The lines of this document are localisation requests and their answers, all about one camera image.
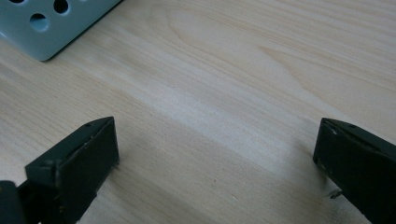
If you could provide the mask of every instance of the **wood grain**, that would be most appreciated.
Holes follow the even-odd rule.
[[[320,174],[323,117],[396,143],[391,0],[125,0],[53,60],[0,43],[1,179],[114,116],[80,223],[368,223]]]

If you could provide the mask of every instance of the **hole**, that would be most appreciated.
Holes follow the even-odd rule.
[[[69,4],[66,0],[55,0],[53,9],[59,14],[64,14],[69,9]]]
[[[15,4],[24,2],[24,0],[9,0],[9,1]]]
[[[43,14],[36,13],[30,18],[30,25],[37,31],[45,31],[49,26],[49,20]]]

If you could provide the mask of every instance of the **wooden table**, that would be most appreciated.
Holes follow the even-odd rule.
[[[368,223],[312,162],[323,117],[396,143],[396,3],[126,0],[53,60],[0,43],[1,179],[114,116],[80,223]]]

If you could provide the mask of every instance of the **light blue box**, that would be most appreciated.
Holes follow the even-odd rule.
[[[121,0],[1,0],[0,37],[46,61]]]

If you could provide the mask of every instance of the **wooden surface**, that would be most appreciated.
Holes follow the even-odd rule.
[[[126,0],[53,60],[0,43],[0,178],[114,116],[80,223],[368,223],[320,174],[322,117],[396,143],[393,0]]]

